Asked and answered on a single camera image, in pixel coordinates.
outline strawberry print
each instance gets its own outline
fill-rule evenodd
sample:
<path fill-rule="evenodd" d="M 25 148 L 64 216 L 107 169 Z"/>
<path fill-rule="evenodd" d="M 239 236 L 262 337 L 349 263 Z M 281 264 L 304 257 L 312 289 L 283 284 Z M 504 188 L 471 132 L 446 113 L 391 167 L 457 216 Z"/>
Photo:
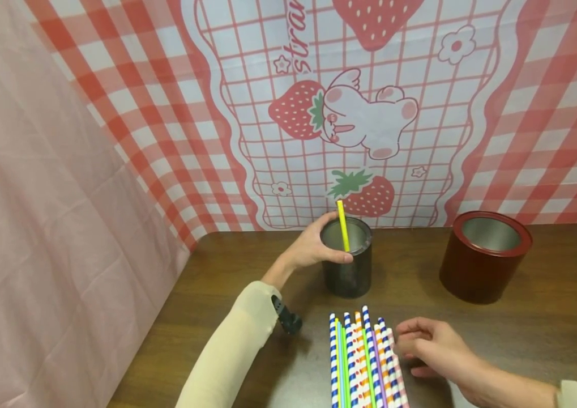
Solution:
<path fill-rule="evenodd" d="M 296 82 L 268 107 L 268 115 L 290 137 L 306 141 L 320 136 L 324 88 L 315 81 Z"/>
<path fill-rule="evenodd" d="M 351 27 L 366 51 L 381 50 L 424 0 L 333 0 L 336 12 Z"/>
<path fill-rule="evenodd" d="M 337 176 L 330 190 L 334 199 L 343 197 L 345 212 L 352 215 L 380 216 L 390 211 L 395 201 L 395 188 L 382 176 L 373 176 L 365 170 L 350 172 L 332 171 Z"/>

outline wooden table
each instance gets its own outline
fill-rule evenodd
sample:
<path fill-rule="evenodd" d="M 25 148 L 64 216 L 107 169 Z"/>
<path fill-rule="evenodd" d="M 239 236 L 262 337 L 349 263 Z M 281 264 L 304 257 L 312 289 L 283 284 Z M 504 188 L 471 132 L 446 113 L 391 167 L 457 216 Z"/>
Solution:
<path fill-rule="evenodd" d="M 284 299 L 304 321 L 301 335 L 292 338 L 277 325 L 234 406 L 330 406 L 328 314 L 359 310 L 363 304 L 371 317 L 393 325 L 417 315 L 446 320 L 479 355 L 504 369 L 551 383 L 577 379 L 577 224 L 530 231 L 533 249 L 502 300 L 488 306 L 457 300 L 440 284 L 448 229 L 375 231 L 373 285 L 356 300 L 330 295 L 319 266 L 297 273 L 284 288 Z M 202 347 L 238 293 L 261 278 L 296 236 L 225 232 L 204 237 L 109 407 L 174 407 Z M 403 368 L 412 408 L 452 406 L 446 382 L 416 380 L 405 363 Z"/>

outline star print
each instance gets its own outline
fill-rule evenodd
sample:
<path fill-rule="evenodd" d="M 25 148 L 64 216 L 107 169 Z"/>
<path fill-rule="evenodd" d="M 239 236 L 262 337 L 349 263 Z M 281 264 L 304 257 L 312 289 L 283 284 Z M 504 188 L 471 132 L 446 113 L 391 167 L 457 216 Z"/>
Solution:
<path fill-rule="evenodd" d="M 414 168 L 413 172 L 411 173 L 411 175 L 413 177 L 417 177 L 417 178 L 420 178 L 420 177 L 424 176 L 425 174 L 426 174 L 426 168 L 424 168 L 424 166 Z"/>
<path fill-rule="evenodd" d="M 279 58 L 272 61 L 272 63 L 275 64 L 275 70 L 277 71 L 278 74 L 288 73 L 288 69 L 290 68 L 290 61 L 285 59 L 283 55 L 280 55 Z"/>

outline red and white checkered cloth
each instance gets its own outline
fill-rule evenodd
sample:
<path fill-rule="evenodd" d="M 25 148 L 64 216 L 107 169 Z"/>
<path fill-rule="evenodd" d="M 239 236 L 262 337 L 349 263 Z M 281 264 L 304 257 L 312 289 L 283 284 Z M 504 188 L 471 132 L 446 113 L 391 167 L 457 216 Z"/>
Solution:
<path fill-rule="evenodd" d="M 524 223 L 577 222 L 577 0 L 424 0 L 373 52 L 331 0 L 21 1 L 190 247 L 212 231 L 305 226 L 332 209 L 337 169 L 368 168 L 395 189 L 390 211 L 368 220 L 374 227 L 450 224 L 476 209 Z M 301 80 L 274 64 L 288 56 L 287 19 L 300 7 L 309 78 L 326 88 L 357 67 L 367 99 L 392 85 L 418 101 L 394 158 L 293 139 L 268 117 Z M 476 27 L 472 55 L 441 64 L 442 38 L 466 25 Z M 504 61 L 510 72 L 478 101 Z"/>

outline cup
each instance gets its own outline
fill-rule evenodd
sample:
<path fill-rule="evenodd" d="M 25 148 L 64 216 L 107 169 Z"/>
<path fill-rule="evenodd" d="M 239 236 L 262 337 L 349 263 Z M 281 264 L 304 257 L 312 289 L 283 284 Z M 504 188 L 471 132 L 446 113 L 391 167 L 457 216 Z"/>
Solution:
<path fill-rule="evenodd" d="M 347 217 L 347 234 L 352 263 L 322 262 L 325 285 L 336 296 L 353 299 L 365 295 L 371 284 L 371 230 L 360 219 Z M 320 238 L 332 249 L 344 250 L 340 220 L 328 222 Z"/>
<path fill-rule="evenodd" d="M 499 300 L 533 238 L 516 220 L 488 211 L 461 214 L 452 225 L 440 282 L 474 304 Z"/>

